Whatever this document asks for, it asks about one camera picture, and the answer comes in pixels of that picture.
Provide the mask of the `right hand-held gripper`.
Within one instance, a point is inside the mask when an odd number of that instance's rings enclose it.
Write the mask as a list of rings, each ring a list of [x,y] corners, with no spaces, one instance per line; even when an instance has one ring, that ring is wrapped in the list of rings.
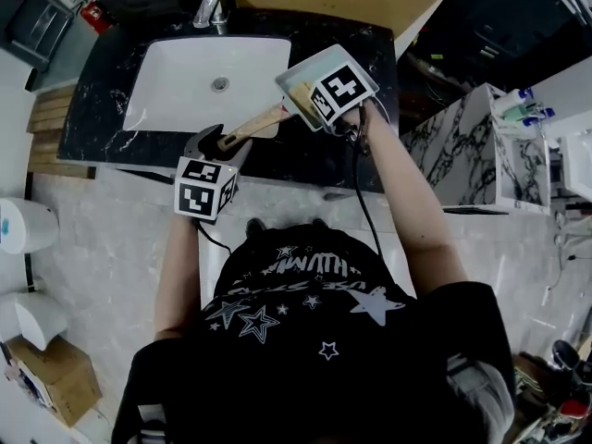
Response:
[[[320,77],[309,92],[309,99],[320,117],[325,132],[342,137],[350,129],[341,117],[353,108],[363,106],[374,97],[378,85],[356,61],[345,61]]]

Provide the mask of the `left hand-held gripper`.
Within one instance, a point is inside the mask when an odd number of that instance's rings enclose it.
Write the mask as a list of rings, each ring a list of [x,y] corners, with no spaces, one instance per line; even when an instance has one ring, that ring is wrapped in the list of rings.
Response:
[[[202,221],[216,221],[233,200],[240,170],[253,147],[248,139],[230,149],[228,160],[217,143],[224,126],[217,124],[193,135],[179,159],[175,176],[175,213]]]

